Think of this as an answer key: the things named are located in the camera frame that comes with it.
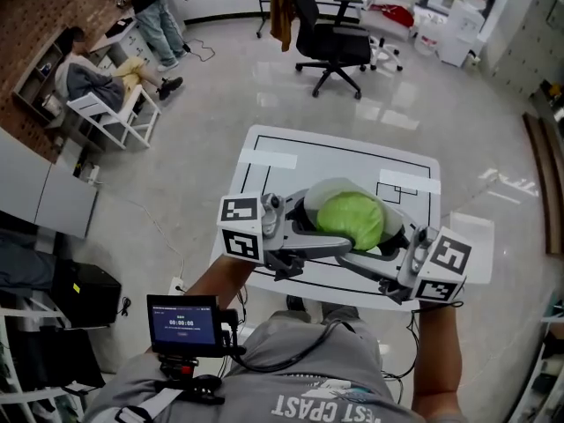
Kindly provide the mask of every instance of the glossy floor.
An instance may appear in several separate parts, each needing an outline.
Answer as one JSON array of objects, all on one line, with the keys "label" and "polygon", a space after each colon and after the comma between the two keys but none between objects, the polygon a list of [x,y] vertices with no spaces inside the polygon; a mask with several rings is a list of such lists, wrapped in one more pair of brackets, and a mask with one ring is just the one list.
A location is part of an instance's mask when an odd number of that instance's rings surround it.
[{"label": "glossy floor", "polygon": [[[191,27],[187,39],[201,39],[217,55],[205,63],[188,56],[172,71],[184,77],[185,86],[162,105],[150,149],[131,140],[128,151],[100,158],[106,184],[87,239],[74,245],[75,258],[113,274],[133,302],[129,316],[92,333],[103,369],[115,370],[149,345],[145,295],[167,293],[181,256],[187,285],[205,270],[219,199],[247,130],[259,123],[434,157],[441,165],[442,224],[452,211],[494,222],[492,283],[468,287],[458,310],[464,355],[460,401],[471,421],[502,421],[531,363],[539,317],[561,272],[561,264],[544,254],[537,172],[521,120],[526,102],[496,91],[479,74],[419,56],[409,46],[402,47],[401,74],[350,69],[362,87],[361,101],[336,78],[314,99],[320,71],[297,74],[293,65],[304,59],[295,48],[281,53],[266,29],[261,40],[255,37],[256,27],[255,19]],[[211,53],[198,41],[190,46],[203,58]],[[159,222],[179,256],[132,202]],[[259,324],[282,307],[284,296],[249,289],[249,323]],[[360,313],[390,347],[384,368],[395,374],[409,368],[415,355],[405,329],[410,316]],[[396,383],[390,388],[397,394]]]}]

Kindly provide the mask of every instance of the black box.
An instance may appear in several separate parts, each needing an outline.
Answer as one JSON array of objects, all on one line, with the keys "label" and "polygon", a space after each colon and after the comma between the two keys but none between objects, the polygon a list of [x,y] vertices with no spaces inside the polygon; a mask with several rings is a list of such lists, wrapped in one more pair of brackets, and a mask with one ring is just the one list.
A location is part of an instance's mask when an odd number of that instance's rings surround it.
[{"label": "black box", "polygon": [[106,326],[115,321],[122,286],[93,264],[59,261],[51,299],[72,327]]}]

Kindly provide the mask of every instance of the cabbage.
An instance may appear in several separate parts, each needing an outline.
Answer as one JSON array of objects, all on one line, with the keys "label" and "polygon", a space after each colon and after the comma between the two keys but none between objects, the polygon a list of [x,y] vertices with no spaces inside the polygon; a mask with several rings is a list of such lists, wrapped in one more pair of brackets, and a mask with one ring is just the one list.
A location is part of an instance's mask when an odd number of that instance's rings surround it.
[{"label": "cabbage", "polygon": [[317,230],[343,234],[354,240],[357,250],[370,250],[380,242],[384,213],[380,204],[355,191],[328,199],[317,213]]}]

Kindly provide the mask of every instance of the black office chair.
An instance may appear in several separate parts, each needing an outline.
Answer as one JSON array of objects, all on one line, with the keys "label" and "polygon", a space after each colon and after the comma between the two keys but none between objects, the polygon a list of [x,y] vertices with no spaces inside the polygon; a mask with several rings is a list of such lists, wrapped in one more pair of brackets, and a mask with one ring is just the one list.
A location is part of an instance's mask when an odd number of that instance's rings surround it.
[{"label": "black office chair", "polygon": [[362,4],[362,0],[334,0],[340,2],[335,24],[318,24],[319,9],[315,0],[293,0],[298,17],[300,18],[300,31],[296,47],[298,51],[311,59],[321,60],[315,63],[297,63],[296,70],[304,67],[325,69],[322,77],[311,93],[314,97],[319,95],[319,88],[325,83],[330,74],[336,72],[349,85],[356,89],[355,99],[362,97],[360,87],[343,70],[348,66],[360,66],[361,71],[366,70],[370,63],[370,34],[359,26],[342,26],[349,4]]}]

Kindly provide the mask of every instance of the small screen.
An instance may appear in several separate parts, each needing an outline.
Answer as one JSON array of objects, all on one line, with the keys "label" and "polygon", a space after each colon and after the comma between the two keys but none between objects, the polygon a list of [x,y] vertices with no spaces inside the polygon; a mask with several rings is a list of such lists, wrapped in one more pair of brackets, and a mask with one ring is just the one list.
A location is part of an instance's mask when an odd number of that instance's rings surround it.
[{"label": "small screen", "polygon": [[215,345],[211,307],[153,306],[157,343]]}]

